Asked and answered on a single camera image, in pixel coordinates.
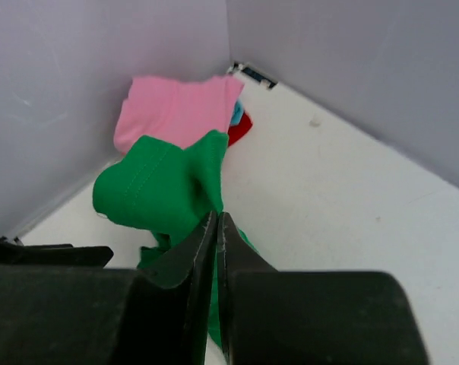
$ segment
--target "green cloth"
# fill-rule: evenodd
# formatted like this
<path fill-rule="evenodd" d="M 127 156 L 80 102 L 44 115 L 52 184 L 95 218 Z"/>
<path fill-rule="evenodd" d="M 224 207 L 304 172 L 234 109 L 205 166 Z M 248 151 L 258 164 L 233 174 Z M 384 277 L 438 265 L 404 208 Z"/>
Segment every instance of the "green cloth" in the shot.
<path fill-rule="evenodd" d="M 159 243 L 156 249 L 142 248 L 139 268 L 185 239 L 206 213 L 223 210 L 221 164 L 227 145 L 228 136 L 218 131 L 185 150 L 143 136 L 98 176 L 94 209 L 116 224 L 151 230 Z M 221 346 L 216 268 L 211 290 L 208 331 Z"/>

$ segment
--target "pink fabric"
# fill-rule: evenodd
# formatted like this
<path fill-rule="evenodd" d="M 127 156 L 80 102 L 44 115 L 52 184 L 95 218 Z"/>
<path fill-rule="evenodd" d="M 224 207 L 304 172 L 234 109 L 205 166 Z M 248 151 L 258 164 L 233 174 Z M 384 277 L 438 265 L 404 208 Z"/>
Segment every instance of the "pink fabric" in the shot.
<path fill-rule="evenodd" d="M 191 83 L 134 78 L 116 125 L 115 147 L 126 154 L 149 135 L 186 148 L 210 130 L 227 133 L 242 89 L 243 83 L 230 75 Z"/>

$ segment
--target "wall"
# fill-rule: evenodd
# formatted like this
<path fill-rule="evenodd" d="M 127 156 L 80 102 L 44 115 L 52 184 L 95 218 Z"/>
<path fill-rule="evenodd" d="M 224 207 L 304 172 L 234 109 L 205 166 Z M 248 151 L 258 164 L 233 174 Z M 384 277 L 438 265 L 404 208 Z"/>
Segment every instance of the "wall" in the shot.
<path fill-rule="evenodd" d="M 459 186 L 459 0 L 228 0 L 250 61 Z"/>
<path fill-rule="evenodd" d="M 229 62 L 224 0 L 1 0 L 0 234 L 115 156 L 132 75 L 202 79 Z"/>

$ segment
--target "white table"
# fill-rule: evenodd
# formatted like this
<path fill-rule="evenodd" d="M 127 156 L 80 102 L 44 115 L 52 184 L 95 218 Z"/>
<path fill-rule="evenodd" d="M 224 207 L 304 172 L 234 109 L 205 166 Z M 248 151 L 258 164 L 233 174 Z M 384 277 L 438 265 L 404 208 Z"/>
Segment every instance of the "white table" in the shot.
<path fill-rule="evenodd" d="M 254 127 L 226 153 L 225 210 L 279 269 L 392 273 L 433 363 L 459 364 L 459 189 L 285 85 L 236 77 Z M 98 217 L 92 187 L 23 241 L 107 245 L 109 267 L 135 267 L 153 237 Z M 207 363 L 224 363 L 213 344 Z"/>

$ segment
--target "folded cloth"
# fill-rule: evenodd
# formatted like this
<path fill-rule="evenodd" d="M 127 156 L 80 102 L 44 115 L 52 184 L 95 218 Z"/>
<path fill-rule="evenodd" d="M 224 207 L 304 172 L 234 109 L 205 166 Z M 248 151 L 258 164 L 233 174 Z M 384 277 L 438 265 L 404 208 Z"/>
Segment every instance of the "folded cloth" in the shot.
<path fill-rule="evenodd" d="M 228 132 L 243 83 L 231 75 L 205 82 L 167 78 L 134 78 L 116 124 L 116 149 L 126 154 L 149 135 L 187 148 L 215 129 Z"/>
<path fill-rule="evenodd" d="M 159 242 L 156 249 L 142 249 L 138 267 L 149 266 L 180 243 L 206 213 L 223 210 L 221 164 L 227 143 L 228 136 L 218 131 L 185 150 L 142 136 L 122 161 L 98 176 L 93 188 L 96 212 L 116 224 L 151 230 Z M 248 242 L 244 233 L 242 237 Z M 208 325 L 210 336 L 221 346 L 217 270 Z"/>
<path fill-rule="evenodd" d="M 246 114 L 246 112 L 243 113 L 242 119 L 239 122 L 238 125 L 233 125 L 229 127 L 228 130 L 228 147 L 231 146 L 232 144 L 236 143 L 239 141 L 248 131 L 252 128 L 252 120 Z"/>
<path fill-rule="evenodd" d="M 229 123 L 229 125 L 238 125 L 239 121 L 243 116 L 243 112 L 245 112 L 245 110 L 243 109 L 243 105 L 239 100 L 237 100 L 235 104 L 235 109 L 233 110 L 233 116 L 231 117 L 231 122 Z"/>

